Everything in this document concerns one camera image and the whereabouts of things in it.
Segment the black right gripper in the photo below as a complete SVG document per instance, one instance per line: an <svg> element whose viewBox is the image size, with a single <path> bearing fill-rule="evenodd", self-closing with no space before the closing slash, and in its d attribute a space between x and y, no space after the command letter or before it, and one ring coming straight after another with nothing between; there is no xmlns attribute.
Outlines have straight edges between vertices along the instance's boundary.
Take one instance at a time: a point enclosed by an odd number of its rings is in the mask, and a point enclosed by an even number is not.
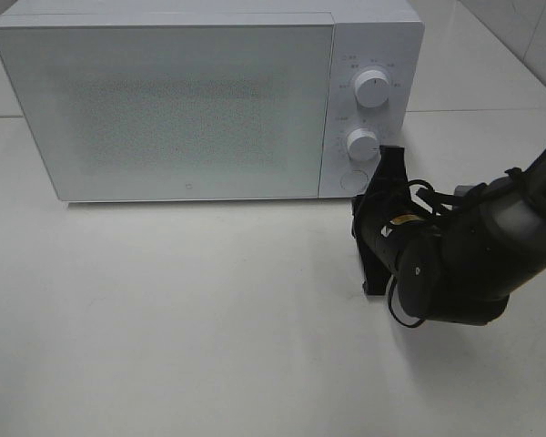
<svg viewBox="0 0 546 437"><path fill-rule="evenodd" d="M430 194L434 188L423 179L408 181L405 148L380 146L369 190L357 200L352 229L368 296L386 294L406 255L421 258L423 271L441 272L434 210L415 203L410 191L416 187L420 194Z"/></svg>

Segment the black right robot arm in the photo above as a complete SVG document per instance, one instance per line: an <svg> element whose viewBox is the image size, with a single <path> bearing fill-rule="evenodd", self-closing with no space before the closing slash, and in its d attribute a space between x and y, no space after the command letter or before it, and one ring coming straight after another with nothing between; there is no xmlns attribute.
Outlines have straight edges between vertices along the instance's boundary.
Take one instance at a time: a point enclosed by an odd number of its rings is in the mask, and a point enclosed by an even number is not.
<svg viewBox="0 0 546 437"><path fill-rule="evenodd" d="M399 324L485 325L546 269L546 148L528 168L444 194L384 146L352 214L364 292L399 304Z"/></svg>

